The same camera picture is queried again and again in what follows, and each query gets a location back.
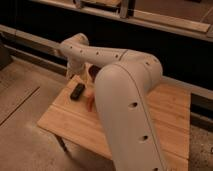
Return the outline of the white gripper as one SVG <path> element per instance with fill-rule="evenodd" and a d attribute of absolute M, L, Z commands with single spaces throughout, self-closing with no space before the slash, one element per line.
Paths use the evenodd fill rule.
<path fill-rule="evenodd" d="M 86 65 L 79 61 L 71 60 L 67 62 L 66 77 L 71 79 L 74 75 L 78 75 L 82 80 L 87 79 Z"/>

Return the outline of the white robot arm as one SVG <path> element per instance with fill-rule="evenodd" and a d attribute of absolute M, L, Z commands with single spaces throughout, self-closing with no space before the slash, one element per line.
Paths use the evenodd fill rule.
<path fill-rule="evenodd" d="M 130 49 L 95 47 L 76 34 L 60 43 L 68 71 L 81 74 L 85 64 L 100 68 L 95 103 L 116 171 L 167 171 L 146 95 L 162 78 L 153 55 Z"/>

